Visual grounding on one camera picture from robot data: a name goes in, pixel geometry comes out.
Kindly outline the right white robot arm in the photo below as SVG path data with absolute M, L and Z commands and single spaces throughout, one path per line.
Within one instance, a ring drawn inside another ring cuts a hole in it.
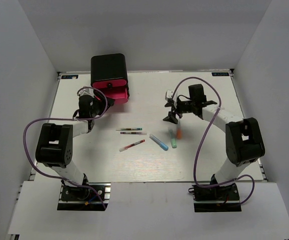
M 211 126 L 216 126 L 225 134 L 226 160 L 212 176 L 209 185 L 201 189 L 210 189 L 215 199 L 223 199 L 229 192 L 228 186 L 241 178 L 242 171 L 265 154 L 265 146 L 258 121 L 253 118 L 242 118 L 221 108 L 220 102 L 207 100 L 201 84 L 189 86 L 189 99 L 182 101 L 175 91 L 165 93 L 165 107 L 170 108 L 165 122 L 177 124 L 183 114 L 192 113 L 208 126 L 202 135 L 196 154 L 199 155 Z

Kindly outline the pink top drawer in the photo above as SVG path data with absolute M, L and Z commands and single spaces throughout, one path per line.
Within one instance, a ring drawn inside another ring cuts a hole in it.
M 96 89 L 112 89 L 126 86 L 128 82 L 125 79 L 109 79 L 94 81 L 91 86 Z

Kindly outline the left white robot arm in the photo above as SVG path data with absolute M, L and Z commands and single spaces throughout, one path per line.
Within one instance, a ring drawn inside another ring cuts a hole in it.
M 63 125 L 42 125 L 35 151 L 36 161 L 54 170 L 65 181 L 74 183 L 72 192 L 80 200 L 90 195 L 90 187 L 86 184 L 86 175 L 72 161 L 73 139 L 91 132 L 95 125 L 93 118 L 100 116 L 114 103 L 112 98 L 82 95 L 78 99 L 78 109 L 73 114 L 77 121 Z

